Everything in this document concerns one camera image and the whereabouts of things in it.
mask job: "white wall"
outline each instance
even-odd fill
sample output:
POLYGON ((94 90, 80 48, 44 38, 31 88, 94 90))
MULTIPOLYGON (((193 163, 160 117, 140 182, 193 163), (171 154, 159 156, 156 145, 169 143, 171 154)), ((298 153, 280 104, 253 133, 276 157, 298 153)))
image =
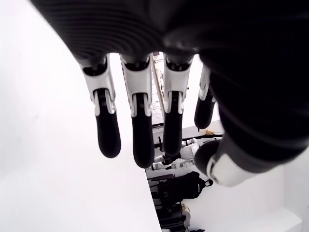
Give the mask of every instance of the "white wall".
POLYGON ((302 220, 282 207, 237 226, 230 232, 300 232, 302 220))
POLYGON ((303 220, 302 232, 309 232, 309 149, 284 167, 286 207, 303 220))
POLYGON ((0 7, 0 231, 158 232, 132 155, 119 56, 111 55, 122 151, 105 158, 69 50, 25 0, 0 7))

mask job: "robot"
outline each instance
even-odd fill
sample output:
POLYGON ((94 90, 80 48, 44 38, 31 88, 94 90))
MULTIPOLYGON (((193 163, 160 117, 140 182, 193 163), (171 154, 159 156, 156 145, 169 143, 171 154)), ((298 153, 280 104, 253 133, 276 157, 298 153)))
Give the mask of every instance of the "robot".
POLYGON ((199 149, 199 144, 197 139, 193 138, 182 142, 182 148, 177 156, 169 157, 164 154, 162 156, 157 156, 154 158, 154 163, 148 168, 150 170, 159 169, 179 169, 187 168, 194 165, 194 156, 199 149), (175 162, 177 159, 182 159, 181 163, 175 162))
POLYGON ((81 66, 95 105, 98 145, 121 150, 109 53, 121 56, 131 108, 134 159, 154 162, 151 57, 164 53, 167 157, 182 148, 183 102, 192 59, 204 63, 195 124, 207 128, 218 102, 225 134, 203 144, 194 163, 219 185, 285 164, 309 144, 309 24, 294 1, 31 0, 81 66))

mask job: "black fingertip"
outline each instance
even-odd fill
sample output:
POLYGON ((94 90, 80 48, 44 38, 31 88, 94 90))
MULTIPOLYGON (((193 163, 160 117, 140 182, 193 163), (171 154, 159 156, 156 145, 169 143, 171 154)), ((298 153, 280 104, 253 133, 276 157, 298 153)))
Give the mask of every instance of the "black fingertip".
POLYGON ((132 126, 134 160, 139 167, 148 168, 155 158, 151 116, 138 112, 136 117, 132 118, 132 126))
POLYGON ((206 142, 197 150, 194 156, 195 166, 205 175, 207 175, 207 164, 211 157, 217 152, 219 144, 220 140, 206 142))
POLYGON ((164 113, 163 149, 170 157, 178 155, 182 147, 182 122, 183 115, 178 113, 177 108, 164 113))
POLYGON ((215 103, 210 91, 208 91, 204 101, 198 98, 194 115, 194 123, 197 128, 205 129, 210 125, 215 103))
POLYGON ((100 114, 96 116, 98 128, 98 146, 108 158, 116 157, 121 150, 117 113, 110 114, 105 103, 105 90, 99 89, 100 114))

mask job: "robotic arm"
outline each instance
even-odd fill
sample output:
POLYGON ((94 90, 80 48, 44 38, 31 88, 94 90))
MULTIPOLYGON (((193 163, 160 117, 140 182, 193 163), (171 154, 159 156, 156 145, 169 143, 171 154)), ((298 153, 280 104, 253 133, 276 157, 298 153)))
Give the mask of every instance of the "robotic arm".
POLYGON ((136 163, 154 161, 151 62, 164 56, 163 148, 182 144, 183 101, 194 54, 204 63, 195 124, 206 128, 216 101, 225 135, 205 143, 195 164, 234 186, 301 154, 309 144, 309 7, 295 1, 31 0, 70 49, 95 105, 98 144, 121 149, 109 53, 121 55, 136 163))

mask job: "robotic hand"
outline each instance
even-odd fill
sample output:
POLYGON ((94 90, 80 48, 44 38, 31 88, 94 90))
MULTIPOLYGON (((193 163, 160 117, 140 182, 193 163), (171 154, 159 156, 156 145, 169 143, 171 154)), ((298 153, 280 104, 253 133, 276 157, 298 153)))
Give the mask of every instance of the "robotic hand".
POLYGON ((165 54, 163 148, 182 144, 183 101, 194 54, 204 63, 195 124, 206 128, 215 101, 225 135, 205 143, 196 166, 234 186, 287 163, 309 143, 309 7, 295 1, 31 0, 84 73, 102 153, 121 149, 109 53, 121 54, 136 163, 154 161, 151 62, 165 54))

